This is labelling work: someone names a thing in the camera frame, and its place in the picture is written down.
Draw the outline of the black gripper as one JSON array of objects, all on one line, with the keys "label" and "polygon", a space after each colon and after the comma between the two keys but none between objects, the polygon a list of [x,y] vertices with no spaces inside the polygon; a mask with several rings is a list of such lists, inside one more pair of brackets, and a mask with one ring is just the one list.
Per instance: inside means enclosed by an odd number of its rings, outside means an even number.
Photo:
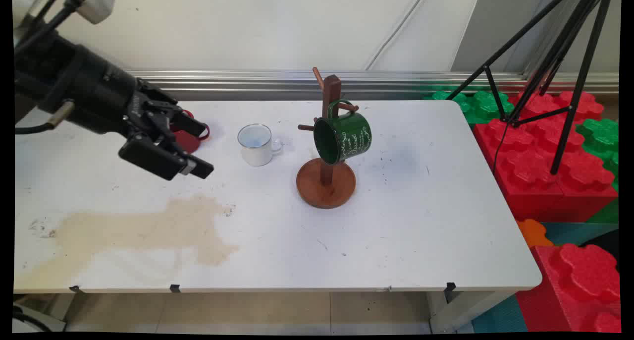
[{"label": "black gripper", "polygon": [[[207,125],[190,116],[179,101],[162,89],[115,66],[85,46],[61,37],[56,31],[14,53],[14,91],[36,107],[59,115],[72,103],[66,121],[97,134],[116,132],[131,135],[118,156],[165,180],[177,174],[206,179],[214,166],[187,152],[170,128],[194,137]],[[149,135],[147,124],[130,115],[130,105],[139,93],[145,96],[143,109],[158,123],[158,139]]]}]

